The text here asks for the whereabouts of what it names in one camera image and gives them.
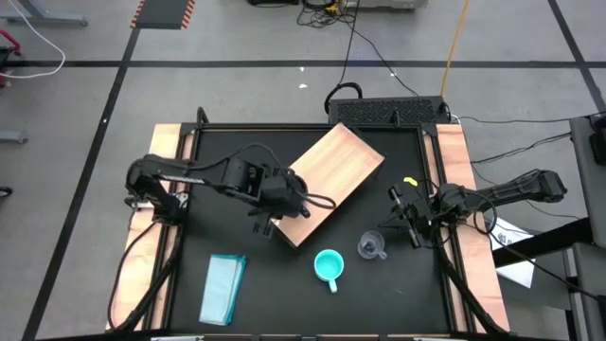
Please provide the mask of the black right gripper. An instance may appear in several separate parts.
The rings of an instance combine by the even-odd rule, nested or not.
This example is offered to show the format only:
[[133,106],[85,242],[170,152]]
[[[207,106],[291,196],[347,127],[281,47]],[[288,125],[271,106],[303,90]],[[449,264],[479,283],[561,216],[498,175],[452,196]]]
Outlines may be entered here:
[[413,248],[439,248],[435,236],[439,226],[434,223],[436,212],[428,198],[407,200],[398,185],[388,190],[393,206],[390,214],[379,223],[378,228],[394,229],[410,238]]

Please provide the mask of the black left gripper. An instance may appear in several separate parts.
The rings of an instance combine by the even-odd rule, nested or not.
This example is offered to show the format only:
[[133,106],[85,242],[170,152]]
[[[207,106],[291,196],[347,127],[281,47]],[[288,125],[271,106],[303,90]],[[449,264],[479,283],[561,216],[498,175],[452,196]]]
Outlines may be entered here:
[[303,204],[307,194],[305,181],[290,169],[272,169],[260,186],[258,207],[263,211],[252,212],[255,217],[253,233],[261,237],[272,237],[275,217],[309,217],[309,211]]

